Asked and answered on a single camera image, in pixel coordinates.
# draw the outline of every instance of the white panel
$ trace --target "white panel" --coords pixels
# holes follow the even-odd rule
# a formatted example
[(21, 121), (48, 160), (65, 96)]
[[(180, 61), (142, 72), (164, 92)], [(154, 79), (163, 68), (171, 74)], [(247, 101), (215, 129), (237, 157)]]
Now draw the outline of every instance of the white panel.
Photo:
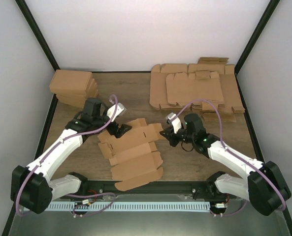
[(13, 204), (11, 173), (34, 158), (53, 74), (15, 1), (0, 1), (0, 235)]
[(280, 1), (238, 78), (265, 160), (292, 191), (292, 0)]
[(27, 0), (64, 69), (150, 70), (229, 57), (236, 63), (268, 0)]

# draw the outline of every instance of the purple cable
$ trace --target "purple cable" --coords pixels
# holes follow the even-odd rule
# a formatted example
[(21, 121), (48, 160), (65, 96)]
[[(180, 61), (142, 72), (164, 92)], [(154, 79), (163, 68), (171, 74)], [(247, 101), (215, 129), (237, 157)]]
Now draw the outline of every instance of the purple cable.
[[(109, 123), (111, 123), (111, 120), (115, 117), (115, 114), (116, 114), (116, 111), (117, 111), (117, 105), (118, 105), (118, 100), (117, 100), (117, 96), (116, 95), (114, 95), (114, 94), (112, 94), (112, 95), (110, 95), (110, 97), (109, 97), (109, 100), (110, 100), (110, 102), (113, 102), (113, 99), (112, 98), (114, 98), (114, 100), (115, 100), (115, 102), (114, 102), (114, 104), (115, 104), (115, 111), (114, 111), (114, 113), (113, 113), (113, 115), (112, 115), (112, 117), (110, 118), (110, 120), (108, 120), (107, 121), (107, 123), (105, 123), (105, 125), (104, 126), (102, 126), (101, 128), (99, 128), (99, 129), (96, 129), (96, 130), (93, 130), (93, 131), (88, 131), (88, 132), (83, 132), (83, 133), (77, 133), (77, 134), (73, 134), (73, 135), (70, 135), (70, 136), (68, 136), (68, 137), (66, 137), (66, 138), (64, 138), (63, 139), (63, 142), (64, 141), (66, 141), (66, 140), (68, 140), (68, 139), (70, 139), (70, 138), (73, 138), (73, 137), (75, 137), (75, 136), (79, 136), (79, 135), (88, 135), (88, 134), (96, 134), (96, 133), (98, 133), (98, 132), (100, 132), (100, 131), (102, 131), (103, 129), (105, 129), (108, 125), (109, 125)], [(40, 164), (42, 164), (44, 161), (45, 161), (45, 159), (55, 150), (55, 148), (57, 148), (60, 144), (61, 144), (62, 142), (58, 142), (58, 143), (56, 143), (44, 156), (43, 156), (43, 158), (40, 160)], [(17, 195), (17, 198), (16, 198), (16, 213), (19, 215), (19, 216), (25, 216), (25, 215), (27, 215), (29, 212), (27, 212), (27, 213), (25, 213), (25, 214), (22, 214), (21, 212), (20, 212), (20, 204), (19, 204), (19, 201), (20, 201), (20, 198), (21, 198), (21, 195), (22, 195), (22, 192), (23, 192), (23, 189), (25, 188), (25, 186), (27, 185), (27, 183), (28, 183), (28, 181), (29, 181), (29, 179), (31, 178), (31, 176), (33, 175), (33, 173), (37, 170), (37, 168), (38, 168), (39, 166), (35, 166), (31, 171), (30, 171), (30, 173), (28, 174), (28, 176), (25, 178), (25, 180), (23, 181), (23, 183), (22, 183), (22, 185), (21, 185), (21, 187), (20, 187), (20, 189), (19, 189), (19, 191), (18, 191), (18, 195)]]
[[(242, 206), (239, 210), (237, 210), (237, 211), (235, 211), (235, 212), (233, 212), (233, 213), (230, 213), (230, 214), (222, 215), (222, 217), (224, 217), (224, 216), (233, 216), (233, 215), (236, 215), (237, 213), (240, 213), (240, 212), (245, 208), (245, 206), (246, 206), (247, 204), (248, 204), (248, 201), (245, 201), (244, 204), (243, 204), (243, 206)], [(212, 215), (216, 215), (216, 214), (213, 213), (211, 210), (209, 210), (209, 212), (210, 212), (210, 214), (212, 214)]]
[(272, 189), (276, 192), (277, 196), (279, 197), (281, 203), (282, 203), (282, 208), (278, 208), (277, 210), (285, 210), (286, 209), (286, 202), (282, 196), (282, 194), (278, 191), (278, 189), (275, 187), (275, 185), (272, 183), (272, 181), (270, 181), (270, 179), (264, 175), (261, 171), (259, 171), (258, 168), (256, 168), (255, 166), (253, 166), (252, 164), (250, 164), (249, 162), (247, 162), (246, 160), (244, 160), (242, 157), (240, 157), (239, 155), (235, 154), (234, 152), (232, 152), (228, 146), (226, 146), (226, 144), (223, 141), (223, 126), (222, 126), (222, 122), (221, 122), (221, 117), (220, 114), (217, 110), (217, 108), (214, 106), (214, 104), (212, 104), (210, 101), (205, 100), (205, 99), (195, 99), (191, 102), (189, 102), (182, 110), (180, 110), (180, 112), (173, 118), (171, 119), (171, 122), (173, 120), (175, 120), (177, 117), (179, 117), (179, 115), (188, 107), (190, 106), (193, 102), (199, 102), (199, 101), (203, 101), (203, 102), (207, 102), (209, 105), (211, 105), (217, 116), (218, 116), (218, 120), (219, 120), (219, 127), (220, 127), (220, 142), (221, 145), (224, 147), (224, 149), (229, 152), (232, 156), (236, 157), (237, 159), (239, 159), (240, 161), (242, 161), (243, 163), (247, 164), (248, 166), (250, 166), (253, 170), (255, 170), (261, 177), (263, 177), (263, 179), (266, 180), (266, 182), (272, 187)]
[[(93, 213), (90, 213), (90, 214), (85, 214), (85, 215), (82, 215), (82, 216), (78, 216), (78, 217), (88, 217), (88, 216), (93, 216), (93, 215), (96, 215), (96, 214), (99, 214), (101, 213), (102, 211), (108, 209), (114, 202), (115, 202), (115, 198), (116, 198), (116, 195), (114, 193), (98, 193), (98, 194), (94, 194), (94, 195), (88, 195), (88, 196), (78, 196), (78, 195), (74, 195), (74, 194), (67, 194), (66, 196), (68, 197), (73, 197), (73, 198), (95, 198), (95, 197), (99, 197), (99, 196), (107, 196), (107, 195), (112, 195), (114, 196), (114, 199), (110, 202), (110, 204), (108, 204), (106, 207), (104, 207), (103, 209), (99, 210), (99, 211), (96, 211), (96, 212), (93, 212)], [(85, 204), (81, 204), (81, 205), (77, 205), (75, 206), (75, 208), (72, 210), (72, 213), (75, 217), (77, 217), (77, 214), (75, 213), (75, 210), (78, 208), (78, 207), (81, 207), (81, 206), (86, 206)]]

